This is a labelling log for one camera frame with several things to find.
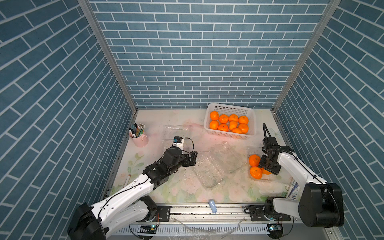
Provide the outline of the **orange box one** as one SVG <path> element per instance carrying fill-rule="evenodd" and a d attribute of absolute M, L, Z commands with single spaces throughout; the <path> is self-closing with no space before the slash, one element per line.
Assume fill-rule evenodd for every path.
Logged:
<path fill-rule="evenodd" d="M 220 117 L 220 114 L 217 111 L 210 112 L 210 118 L 212 121 L 217 121 Z"/>
<path fill-rule="evenodd" d="M 247 134 L 249 131 L 249 126 L 247 124 L 239 124 L 238 128 L 242 131 L 243 134 Z"/>
<path fill-rule="evenodd" d="M 261 161 L 261 157 L 259 157 L 258 155 L 249 156 L 249 164 L 251 167 L 258 167 L 260 161 Z"/>

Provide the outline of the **clear plastic clamshell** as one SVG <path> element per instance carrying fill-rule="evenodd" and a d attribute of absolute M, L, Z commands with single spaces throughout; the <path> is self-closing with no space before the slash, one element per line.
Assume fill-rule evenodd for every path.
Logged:
<path fill-rule="evenodd" d="M 163 142 L 163 150 L 165 151 L 172 146 L 174 137 L 191 138 L 192 126 L 165 125 L 161 137 Z"/>
<path fill-rule="evenodd" d="M 249 175 L 252 180 L 259 182 L 278 182 L 290 184 L 293 177 L 282 167 L 274 166 L 268 159 L 262 147 L 247 147 L 246 160 L 249 165 Z"/>
<path fill-rule="evenodd" d="M 193 172 L 203 187 L 211 189 L 243 165 L 245 162 L 242 160 L 242 155 L 229 143 L 223 142 L 198 153 Z"/>

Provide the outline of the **white perforated plastic basket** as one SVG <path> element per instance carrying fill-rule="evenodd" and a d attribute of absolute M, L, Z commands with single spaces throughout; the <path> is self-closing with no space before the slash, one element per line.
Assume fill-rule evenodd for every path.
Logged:
<path fill-rule="evenodd" d="M 247 140 L 257 133 L 256 114 L 250 108 L 211 103 L 204 128 L 211 135 Z"/>

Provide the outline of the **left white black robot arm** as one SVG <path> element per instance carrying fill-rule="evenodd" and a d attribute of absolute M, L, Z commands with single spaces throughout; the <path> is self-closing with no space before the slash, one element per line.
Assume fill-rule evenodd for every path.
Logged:
<path fill-rule="evenodd" d="M 89 206 L 80 205 L 67 229 L 72 240 L 106 240 L 114 232 L 138 221 L 159 221 L 157 204 L 149 193 L 164 184 L 180 167 L 194 166 L 197 152 L 168 148 L 158 161 L 148 165 L 133 182 Z"/>

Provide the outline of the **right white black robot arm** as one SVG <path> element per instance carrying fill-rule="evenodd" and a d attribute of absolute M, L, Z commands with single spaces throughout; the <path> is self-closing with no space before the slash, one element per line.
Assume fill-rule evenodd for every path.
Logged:
<path fill-rule="evenodd" d="M 262 147 L 259 165 L 278 175 L 286 170 L 301 188 L 299 200 L 274 197 L 266 210 L 299 218 L 307 227 L 341 227 L 345 223 L 343 191 L 310 170 L 288 146 Z"/>

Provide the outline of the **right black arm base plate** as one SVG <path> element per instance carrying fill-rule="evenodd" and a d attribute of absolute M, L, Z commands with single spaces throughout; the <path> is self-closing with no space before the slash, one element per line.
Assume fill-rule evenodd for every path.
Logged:
<path fill-rule="evenodd" d="M 267 216 L 264 209 L 263 205 L 250 205 L 244 209 L 244 213 L 250 216 L 252 222 L 275 221 L 275 218 Z"/>

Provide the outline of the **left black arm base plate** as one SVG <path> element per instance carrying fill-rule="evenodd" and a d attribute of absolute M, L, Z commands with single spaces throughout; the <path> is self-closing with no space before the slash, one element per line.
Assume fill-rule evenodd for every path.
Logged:
<path fill-rule="evenodd" d="M 169 222 L 171 215 L 171 206 L 157 206 L 156 210 L 149 210 L 144 222 Z"/>

